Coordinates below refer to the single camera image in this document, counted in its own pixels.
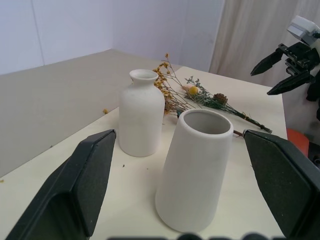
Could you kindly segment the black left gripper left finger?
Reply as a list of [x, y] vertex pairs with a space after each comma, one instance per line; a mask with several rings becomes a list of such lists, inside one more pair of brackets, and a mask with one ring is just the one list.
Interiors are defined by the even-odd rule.
[[82, 140], [43, 183], [8, 240], [88, 240], [107, 191], [114, 129]]

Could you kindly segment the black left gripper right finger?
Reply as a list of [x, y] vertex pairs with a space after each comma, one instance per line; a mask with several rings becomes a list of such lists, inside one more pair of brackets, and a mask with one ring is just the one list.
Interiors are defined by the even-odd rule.
[[288, 240], [320, 238], [320, 170], [293, 143], [255, 130], [243, 133], [258, 188]]

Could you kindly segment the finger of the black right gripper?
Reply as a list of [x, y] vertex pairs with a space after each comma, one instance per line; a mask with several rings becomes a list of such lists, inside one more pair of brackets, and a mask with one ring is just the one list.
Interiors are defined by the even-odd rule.
[[268, 55], [264, 59], [262, 59], [251, 71], [250, 75], [255, 76], [266, 72], [271, 69], [273, 65], [278, 63], [281, 59], [285, 51], [281, 48], [277, 48], [272, 54]]
[[269, 90], [267, 95], [283, 94], [315, 80], [315, 76], [313, 76], [309, 70], [295, 71], [293, 68], [288, 67], [286, 72], [290, 74], [290, 76]]

